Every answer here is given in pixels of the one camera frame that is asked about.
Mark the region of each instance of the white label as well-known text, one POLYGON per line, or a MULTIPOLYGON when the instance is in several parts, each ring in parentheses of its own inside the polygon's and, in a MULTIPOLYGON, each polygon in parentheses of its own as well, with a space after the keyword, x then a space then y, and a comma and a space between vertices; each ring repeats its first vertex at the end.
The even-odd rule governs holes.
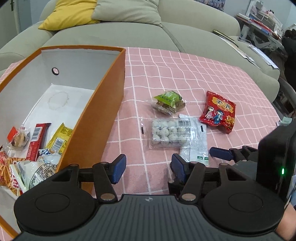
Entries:
POLYGON ((64 139, 62 138, 57 138, 52 146, 52 150, 53 151, 56 151, 56 152, 59 152, 59 150, 61 149, 63 143, 64 143, 64 139))
POLYGON ((190 120, 178 120, 178 127, 191 127, 190 120))
POLYGON ((41 131, 42 131, 42 126, 35 127, 31 141, 38 141, 41 131))

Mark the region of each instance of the gray pillow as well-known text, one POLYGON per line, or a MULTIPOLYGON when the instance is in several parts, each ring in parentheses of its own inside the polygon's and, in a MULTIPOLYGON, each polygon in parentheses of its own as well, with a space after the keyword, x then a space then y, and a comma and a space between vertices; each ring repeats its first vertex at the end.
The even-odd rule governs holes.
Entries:
POLYGON ((159 0, 98 0, 92 19, 109 22, 149 23, 162 27, 159 0))

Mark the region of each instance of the blue gripper pad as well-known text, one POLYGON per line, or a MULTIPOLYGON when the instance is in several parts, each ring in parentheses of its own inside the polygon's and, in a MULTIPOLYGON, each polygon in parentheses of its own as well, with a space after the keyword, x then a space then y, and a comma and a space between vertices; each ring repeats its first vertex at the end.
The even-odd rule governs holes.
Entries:
POLYGON ((117 184, 126 169, 126 156, 124 154, 120 154, 111 165, 114 166, 111 183, 117 184))
POLYGON ((178 154, 172 155, 172 169, 180 182, 187 182, 190 175, 188 163, 185 162, 178 154))
POLYGON ((209 150, 211 157, 217 157, 222 160, 231 161, 233 160, 233 155, 230 150, 221 149, 218 147, 211 147, 209 150))

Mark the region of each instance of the plastic egg tray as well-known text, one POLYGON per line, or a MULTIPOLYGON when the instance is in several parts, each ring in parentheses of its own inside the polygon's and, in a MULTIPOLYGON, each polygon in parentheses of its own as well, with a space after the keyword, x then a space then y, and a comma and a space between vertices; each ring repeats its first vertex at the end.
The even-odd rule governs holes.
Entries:
POLYGON ((188 119, 158 118, 152 120, 152 147, 181 147, 190 141, 188 119))

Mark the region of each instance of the gray sofa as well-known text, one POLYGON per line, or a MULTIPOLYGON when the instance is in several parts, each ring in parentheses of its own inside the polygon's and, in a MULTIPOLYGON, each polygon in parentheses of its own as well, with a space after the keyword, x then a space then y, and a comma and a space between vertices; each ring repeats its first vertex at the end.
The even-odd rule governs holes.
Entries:
POLYGON ((39 47, 51 45, 108 45, 172 50, 214 59, 243 69, 272 102, 279 90, 279 70, 268 66, 246 43, 237 40, 239 23, 232 16, 193 0, 160 0, 163 28, 127 22, 104 22, 61 31, 39 30, 54 10, 56 0, 45 6, 40 22, 30 26, 0 49, 0 74, 13 62, 28 57, 39 47), (256 67, 213 34, 218 30, 236 41, 252 57, 256 67))

